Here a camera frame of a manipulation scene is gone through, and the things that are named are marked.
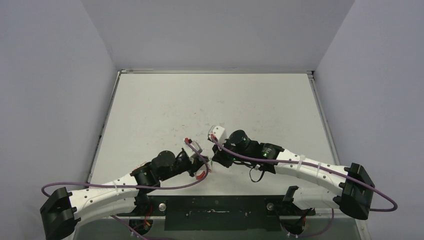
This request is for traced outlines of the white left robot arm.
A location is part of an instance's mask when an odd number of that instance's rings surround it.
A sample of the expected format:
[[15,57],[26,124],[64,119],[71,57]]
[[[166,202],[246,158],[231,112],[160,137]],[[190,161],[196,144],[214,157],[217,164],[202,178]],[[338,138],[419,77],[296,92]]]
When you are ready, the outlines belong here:
[[196,153],[178,155],[164,150],[152,161],[100,186],[68,191],[56,189],[40,208],[45,238],[62,240],[77,227],[111,215],[144,215],[151,201],[147,194],[161,182],[188,172],[191,177],[207,162]]

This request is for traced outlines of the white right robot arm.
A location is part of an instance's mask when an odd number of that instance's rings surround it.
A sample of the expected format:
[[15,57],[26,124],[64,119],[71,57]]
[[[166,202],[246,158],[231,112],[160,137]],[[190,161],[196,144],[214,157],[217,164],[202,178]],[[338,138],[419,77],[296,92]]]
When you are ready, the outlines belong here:
[[240,162],[264,173],[292,176],[317,185],[287,189],[282,207],[290,215],[300,210],[331,208],[357,220],[369,217],[375,184],[360,164],[315,161],[281,146],[252,140],[241,129],[227,136],[225,129],[215,127],[209,131],[208,140],[214,143],[213,161],[227,168]]

